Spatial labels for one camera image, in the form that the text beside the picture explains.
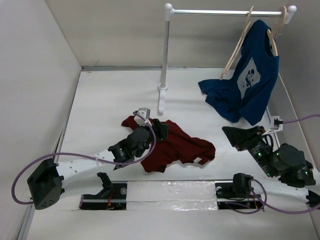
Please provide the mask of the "dark red t shirt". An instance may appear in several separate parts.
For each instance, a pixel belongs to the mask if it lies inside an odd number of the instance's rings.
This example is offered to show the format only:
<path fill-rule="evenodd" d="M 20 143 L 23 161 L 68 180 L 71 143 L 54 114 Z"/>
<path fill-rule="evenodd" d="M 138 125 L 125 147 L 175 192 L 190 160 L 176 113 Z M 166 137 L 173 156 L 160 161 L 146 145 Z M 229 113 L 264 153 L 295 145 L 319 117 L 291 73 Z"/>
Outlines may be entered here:
<path fill-rule="evenodd" d="M 198 164 L 205 165 L 215 158 L 216 148 L 211 142 L 189 136 L 171 120 L 166 120 L 163 124 L 169 126 L 168 136 L 165 140 L 158 141 L 153 152 L 141 162 L 145 172 L 163 173 L 167 165 L 175 161 L 193 164 L 199 159 Z"/>

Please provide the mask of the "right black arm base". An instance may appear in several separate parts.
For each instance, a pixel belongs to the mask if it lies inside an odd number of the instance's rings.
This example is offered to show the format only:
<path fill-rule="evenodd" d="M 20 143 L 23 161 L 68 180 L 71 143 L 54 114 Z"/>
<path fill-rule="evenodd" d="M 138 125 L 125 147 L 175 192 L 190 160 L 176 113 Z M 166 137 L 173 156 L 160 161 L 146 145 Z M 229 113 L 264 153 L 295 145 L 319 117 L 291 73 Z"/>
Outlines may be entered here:
<path fill-rule="evenodd" d="M 263 204 L 252 195 L 249 188 L 251 175 L 237 173 L 232 180 L 215 182 L 217 208 L 219 210 L 258 210 Z"/>

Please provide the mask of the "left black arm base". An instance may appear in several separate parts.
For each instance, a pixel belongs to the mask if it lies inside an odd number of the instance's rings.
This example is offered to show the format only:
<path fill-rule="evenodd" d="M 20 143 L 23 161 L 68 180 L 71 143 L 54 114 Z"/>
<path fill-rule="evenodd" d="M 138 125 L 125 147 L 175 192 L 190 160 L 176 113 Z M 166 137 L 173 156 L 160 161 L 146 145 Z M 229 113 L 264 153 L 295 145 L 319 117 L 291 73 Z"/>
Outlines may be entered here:
<path fill-rule="evenodd" d="M 105 172 L 96 174 L 101 181 L 102 190 L 97 194 L 83 194 L 80 199 L 81 210 L 122 211 L 127 209 L 127 181 L 112 182 Z"/>

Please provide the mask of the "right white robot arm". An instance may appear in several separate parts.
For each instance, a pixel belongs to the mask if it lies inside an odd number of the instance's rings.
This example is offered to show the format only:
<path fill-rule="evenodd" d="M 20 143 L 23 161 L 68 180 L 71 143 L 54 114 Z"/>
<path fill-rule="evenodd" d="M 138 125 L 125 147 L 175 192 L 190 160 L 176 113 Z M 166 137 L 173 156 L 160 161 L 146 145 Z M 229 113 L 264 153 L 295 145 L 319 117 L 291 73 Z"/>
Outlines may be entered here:
<path fill-rule="evenodd" d="M 306 204 L 311 210 L 320 208 L 320 172 L 306 160 L 302 150 L 287 143 L 273 150 L 273 139 L 263 126 L 224 126 L 222 131 L 237 151 L 249 152 L 267 177 L 278 178 L 289 187 L 306 188 Z"/>

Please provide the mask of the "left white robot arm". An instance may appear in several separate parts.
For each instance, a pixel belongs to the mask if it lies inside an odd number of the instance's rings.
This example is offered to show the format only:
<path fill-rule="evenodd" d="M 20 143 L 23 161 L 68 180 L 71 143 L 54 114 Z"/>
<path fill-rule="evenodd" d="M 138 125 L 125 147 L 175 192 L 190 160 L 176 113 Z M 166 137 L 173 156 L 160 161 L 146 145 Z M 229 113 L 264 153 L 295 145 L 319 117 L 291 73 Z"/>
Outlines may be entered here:
<path fill-rule="evenodd" d="M 169 126 L 154 119 L 136 128 L 127 138 L 94 156 L 81 155 L 79 159 L 55 163 L 46 157 L 27 179 L 36 210 L 47 209 L 60 198 L 89 190 L 86 184 L 91 177 L 98 182 L 91 196 L 106 199 L 112 195 L 113 184 L 109 171 L 138 163 L 149 156 L 156 143 L 167 138 Z"/>

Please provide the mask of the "blue printed t shirt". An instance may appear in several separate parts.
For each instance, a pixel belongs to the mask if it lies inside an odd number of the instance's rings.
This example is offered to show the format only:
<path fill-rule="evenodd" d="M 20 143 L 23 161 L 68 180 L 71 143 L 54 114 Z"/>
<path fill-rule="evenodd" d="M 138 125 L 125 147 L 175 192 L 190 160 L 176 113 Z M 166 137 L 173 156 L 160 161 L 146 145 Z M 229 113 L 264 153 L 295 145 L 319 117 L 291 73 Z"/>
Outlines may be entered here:
<path fill-rule="evenodd" d="M 273 55 L 268 31 L 262 20 L 253 23 L 230 79 L 206 79 L 198 83 L 206 103 L 223 118 L 237 123 L 244 118 L 254 126 L 262 120 L 278 78 L 279 56 Z"/>

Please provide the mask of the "wooden hanger holding blue shirt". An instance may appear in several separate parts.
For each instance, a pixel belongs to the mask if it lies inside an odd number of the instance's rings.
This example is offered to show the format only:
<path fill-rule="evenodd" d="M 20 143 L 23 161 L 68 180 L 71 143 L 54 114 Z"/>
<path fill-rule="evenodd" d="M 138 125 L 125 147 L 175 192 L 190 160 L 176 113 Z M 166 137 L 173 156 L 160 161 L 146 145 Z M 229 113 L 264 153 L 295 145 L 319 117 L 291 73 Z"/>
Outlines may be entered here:
<path fill-rule="evenodd" d="M 278 56 L 278 49 L 277 49 L 275 38 L 276 38 L 277 34 L 279 33 L 279 31 L 285 25 L 285 20 L 286 20 L 287 13 L 288 13 L 287 12 L 287 7 L 286 6 L 282 6 L 280 8 L 280 12 L 281 12 L 281 17 L 280 17 L 279 21 L 275 24 L 274 28 L 268 29 L 266 31 L 266 34 L 267 34 L 268 39 L 269 39 L 270 49 L 272 51 L 272 54 L 275 57 Z"/>

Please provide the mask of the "silver foil tape strip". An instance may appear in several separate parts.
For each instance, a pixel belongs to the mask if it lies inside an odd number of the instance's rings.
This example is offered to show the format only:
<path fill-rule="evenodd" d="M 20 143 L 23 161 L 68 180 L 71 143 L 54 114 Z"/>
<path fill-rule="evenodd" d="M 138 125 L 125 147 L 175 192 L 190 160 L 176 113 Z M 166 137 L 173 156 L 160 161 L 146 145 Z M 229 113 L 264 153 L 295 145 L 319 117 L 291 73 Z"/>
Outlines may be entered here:
<path fill-rule="evenodd" d="M 130 181 L 128 211 L 215 211 L 218 209 L 213 181 Z"/>

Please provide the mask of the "white clothes rack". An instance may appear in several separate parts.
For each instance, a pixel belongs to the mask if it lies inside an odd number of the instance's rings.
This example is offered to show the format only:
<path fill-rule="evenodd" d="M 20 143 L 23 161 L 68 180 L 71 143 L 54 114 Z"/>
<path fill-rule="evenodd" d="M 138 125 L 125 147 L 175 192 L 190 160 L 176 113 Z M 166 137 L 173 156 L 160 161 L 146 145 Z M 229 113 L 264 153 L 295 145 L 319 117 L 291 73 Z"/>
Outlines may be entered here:
<path fill-rule="evenodd" d="M 289 24 L 293 15 L 297 11 L 295 5 L 290 5 L 287 8 L 287 16 L 284 22 L 284 26 Z M 168 91 L 168 85 L 166 83 L 167 70 L 168 70 L 168 52 L 169 52 L 169 36 L 170 36 L 170 23 L 171 17 L 173 15 L 204 15 L 204 16 L 231 16 L 231 17 L 247 17 L 249 11 L 244 10 L 195 10 L 195 9 L 174 9 L 172 4 L 166 3 L 164 6 L 164 43 L 163 43 L 163 57 L 162 57 L 162 67 L 160 74 L 160 83 L 158 85 L 159 99 L 158 99 L 158 113 L 163 114 L 166 104 L 166 95 Z M 252 11 L 250 17 L 281 17 L 281 11 Z"/>

